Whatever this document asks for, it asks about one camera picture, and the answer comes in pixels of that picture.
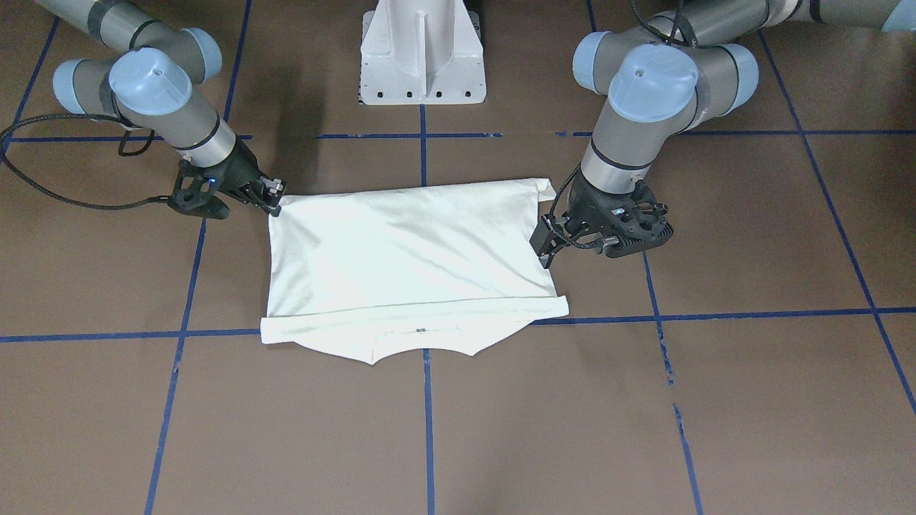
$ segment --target white metal stand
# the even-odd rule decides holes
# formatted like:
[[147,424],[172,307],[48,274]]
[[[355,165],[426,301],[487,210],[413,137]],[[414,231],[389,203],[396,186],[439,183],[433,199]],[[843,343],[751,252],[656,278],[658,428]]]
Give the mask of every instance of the white metal stand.
[[462,0],[379,0],[363,16],[360,100],[370,105],[478,104],[484,48]]

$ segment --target gray robot arm segment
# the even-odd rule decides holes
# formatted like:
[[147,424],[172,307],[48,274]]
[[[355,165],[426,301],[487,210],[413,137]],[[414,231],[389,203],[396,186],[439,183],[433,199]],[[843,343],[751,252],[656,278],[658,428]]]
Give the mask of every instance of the gray robot arm segment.
[[169,206],[182,214],[225,218],[223,192],[278,215],[285,182],[270,179],[255,155],[194,89],[222,65],[219,47],[200,29],[174,30],[121,0],[36,0],[124,54],[69,60],[54,73],[54,93],[76,114],[109,115],[129,129],[158,133],[181,155]]
[[213,38],[199,28],[176,30],[124,0],[35,0],[106,47],[122,53],[142,47],[165,52],[195,84],[213,77],[223,57]]
[[[644,178],[671,135],[727,115],[757,87],[758,66],[728,43],[786,20],[916,30],[916,0],[694,0],[621,33],[595,32],[576,49],[576,81],[607,102],[563,216],[543,216],[531,238],[548,267],[565,247],[617,258],[673,234]],[[595,235],[591,241],[582,240]]]

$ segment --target brown floor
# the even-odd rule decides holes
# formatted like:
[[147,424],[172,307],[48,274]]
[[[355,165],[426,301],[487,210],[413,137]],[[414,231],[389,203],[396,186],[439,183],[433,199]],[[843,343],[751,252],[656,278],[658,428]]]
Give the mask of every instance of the brown floor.
[[[138,3],[215,36],[224,70],[202,91],[295,193],[556,184],[604,101],[573,50],[592,19],[634,25],[626,2],[485,2],[486,102],[424,112],[357,104],[374,1]],[[7,122],[60,112],[58,64],[108,55],[25,0],[0,19]],[[0,512],[913,513],[916,38],[785,24],[740,42],[755,96],[673,137],[649,177],[675,238],[564,252],[567,323],[473,358],[263,346],[256,209],[204,233],[0,173]],[[366,134],[407,137],[317,138]],[[29,126],[9,153],[82,200],[168,192],[165,144],[123,159],[87,139],[118,135]]]

